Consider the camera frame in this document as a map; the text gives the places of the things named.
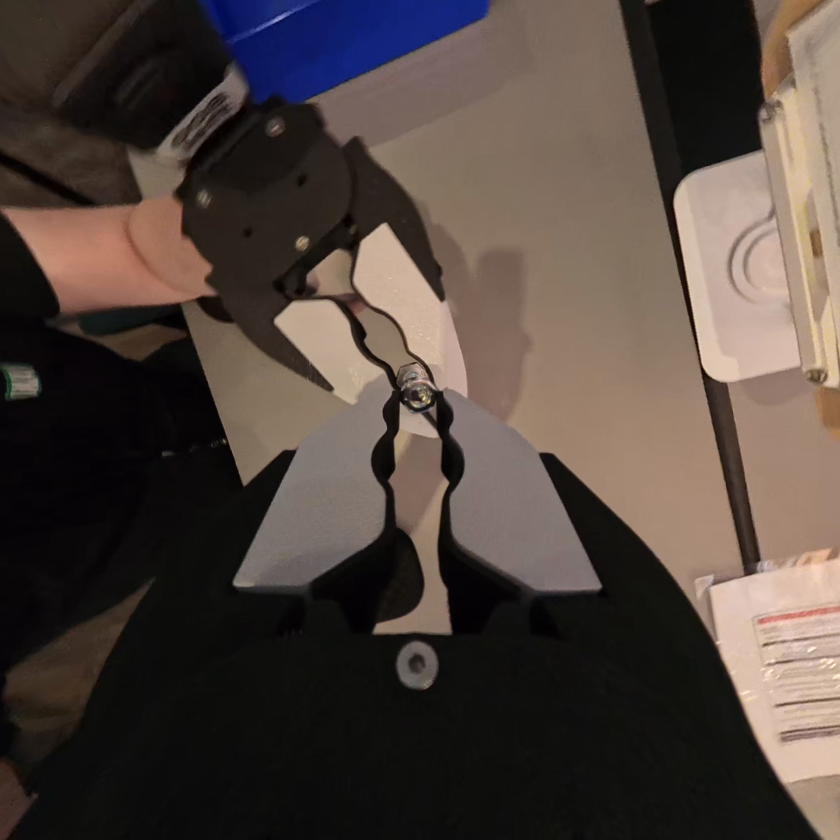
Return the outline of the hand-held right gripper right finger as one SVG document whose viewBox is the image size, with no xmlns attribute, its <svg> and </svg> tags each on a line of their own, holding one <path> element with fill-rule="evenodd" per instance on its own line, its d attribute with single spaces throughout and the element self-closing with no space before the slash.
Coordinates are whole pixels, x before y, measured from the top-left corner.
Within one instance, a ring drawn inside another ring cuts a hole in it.
<svg viewBox="0 0 840 840">
<path fill-rule="evenodd" d="M 602 583 L 538 450 L 460 393 L 437 400 L 448 488 L 443 535 L 457 555 L 533 595 Z"/>
</svg>

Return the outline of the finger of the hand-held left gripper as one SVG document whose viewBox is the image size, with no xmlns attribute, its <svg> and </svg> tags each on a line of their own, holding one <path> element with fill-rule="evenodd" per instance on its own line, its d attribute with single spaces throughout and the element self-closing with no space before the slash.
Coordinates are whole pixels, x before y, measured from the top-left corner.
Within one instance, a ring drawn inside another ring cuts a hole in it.
<svg viewBox="0 0 840 840">
<path fill-rule="evenodd" d="M 363 307 L 355 311 L 348 304 L 342 298 L 294 301 L 275 319 L 275 325 L 340 400 L 354 406 L 373 397 L 397 396 L 403 431 L 416 436 L 435 436 L 440 390 L 437 389 L 437 401 L 430 411 L 409 412 L 396 389 L 396 374 L 366 348 L 366 340 L 373 337 L 373 328 L 365 327 L 362 318 L 370 310 Z"/>
<path fill-rule="evenodd" d="M 366 340 L 378 361 L 396 375 L 421 365 L 438 390 L 468 395 L 466 363 L 452 311 L 440 300 L 388 224 L 364 237 L 353 259 L 350 284 L 370 314 Z"/>
</svg>

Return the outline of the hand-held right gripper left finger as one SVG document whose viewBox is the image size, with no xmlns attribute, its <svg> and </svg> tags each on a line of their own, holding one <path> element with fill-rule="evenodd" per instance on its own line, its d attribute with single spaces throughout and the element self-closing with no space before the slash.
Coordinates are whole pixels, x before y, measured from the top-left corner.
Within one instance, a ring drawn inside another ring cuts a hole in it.
<svg viewBox="0 0 840 840">
<path fill-rule="evenodd" d="M 300 595 L 393 525 L 398 397 L 368 385 L 297 447 L 234 588 Z"/>
</svg>

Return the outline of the silver hex bolt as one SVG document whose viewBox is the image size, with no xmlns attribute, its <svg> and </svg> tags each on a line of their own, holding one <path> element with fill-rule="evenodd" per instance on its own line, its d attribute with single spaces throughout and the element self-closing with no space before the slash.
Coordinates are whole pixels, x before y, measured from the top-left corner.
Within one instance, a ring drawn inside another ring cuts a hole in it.
<svg viewBox="0 0 840 840">
<path fill-rule="evenodd" d="M 424 368 L 424 366 L 418 362 L 413 364 L 405 364 L 404 366 L 400 367 L 399 371 L 396 373 L 395 377 L 395 386 L 397 391 L 402 393 L 402 389 L 410 382 L 420 380 L 421 382 L 428 382 L 432 385 L 437 391 L 437 387 L 429 374 L 429 372 Z"/>
</svg>

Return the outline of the blue plastic bin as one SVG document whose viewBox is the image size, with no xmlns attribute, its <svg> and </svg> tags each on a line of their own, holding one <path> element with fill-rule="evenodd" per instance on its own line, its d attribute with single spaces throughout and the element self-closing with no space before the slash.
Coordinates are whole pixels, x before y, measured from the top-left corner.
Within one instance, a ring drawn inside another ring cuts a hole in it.
<svg viewBox="0 0 840 840">
<path fill-rule="evenodd" d="M 304 102 L 487 16 L 489 1 L 201 1 L 252 99 Z"/>
</svg>

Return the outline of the person's left hand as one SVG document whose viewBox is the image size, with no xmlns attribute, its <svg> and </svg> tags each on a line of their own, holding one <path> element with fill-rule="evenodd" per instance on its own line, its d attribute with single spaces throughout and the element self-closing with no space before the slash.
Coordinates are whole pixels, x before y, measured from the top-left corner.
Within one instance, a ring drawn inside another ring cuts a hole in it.
<svg viewBox="0 0 840 840">
<path fill-rule="evenodd" d="M 211 265 L 182 229 L 183 206 L 174 196 L 143 199 L 131 211 L 128 237 L 146 269 L 180 302 L 216 298 Z"/>
</svg>

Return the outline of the person's black clothing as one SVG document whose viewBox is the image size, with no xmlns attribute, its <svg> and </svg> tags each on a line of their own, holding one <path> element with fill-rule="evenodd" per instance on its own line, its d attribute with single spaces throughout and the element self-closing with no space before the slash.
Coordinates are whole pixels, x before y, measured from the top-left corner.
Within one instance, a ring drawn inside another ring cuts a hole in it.
<svg viewBox="0 0 840 840">
<path fill-rule="evenodd" d="M 298 597 L 233 578 L 295 450 L 248 484 L 204 379 L 128 360 L 38 318 L 2 315 L 2 761 L 19 727 L 8 672 L 147 584 L 81 715 L 82 747 L 123 746 L 135 724 L 177 722 L 189 700 L 213 748 L 257 732 L 259 668 L 282 686 L 280 639 L 300 641 Z"/>
</svg>

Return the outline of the printed paper sheet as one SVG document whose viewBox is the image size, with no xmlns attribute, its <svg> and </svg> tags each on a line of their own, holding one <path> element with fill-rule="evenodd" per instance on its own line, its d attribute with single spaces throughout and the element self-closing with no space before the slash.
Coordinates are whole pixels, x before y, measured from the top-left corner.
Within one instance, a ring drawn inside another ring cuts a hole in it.
<svg viewBox="0 0 840 840">
<path fill-rule="evenodd" d="M 742 708 L 780 779 L 839 772 L 837 549 L 695 580 L 699 605 Z"/>
</svg>

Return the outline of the clear acrylic instruction sign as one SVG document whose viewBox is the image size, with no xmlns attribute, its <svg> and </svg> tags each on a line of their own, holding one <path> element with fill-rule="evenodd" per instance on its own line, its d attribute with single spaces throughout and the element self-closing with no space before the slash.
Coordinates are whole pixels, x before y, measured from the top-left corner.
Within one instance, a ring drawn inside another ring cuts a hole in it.
<svg viewBox="0 0 840 840">
<path fill-rule="evenodd" d="M 839 2 L 798 1 L 792 73 L 763 100 L 770 175 L 801 367 L 839 386 Z"/>
</svg>

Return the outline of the white sign base plate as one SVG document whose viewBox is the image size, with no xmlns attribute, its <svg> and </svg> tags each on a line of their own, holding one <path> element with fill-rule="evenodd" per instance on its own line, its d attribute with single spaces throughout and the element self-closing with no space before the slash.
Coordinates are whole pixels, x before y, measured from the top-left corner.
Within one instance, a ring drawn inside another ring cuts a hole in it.
<svg viewBox="0 0 840 840">
<path fill-rule="evenodd" d="M 675 191 L 704 372 L 731 384 L 801 365 L 764 152 L 699 169 Z"/>
</svg>

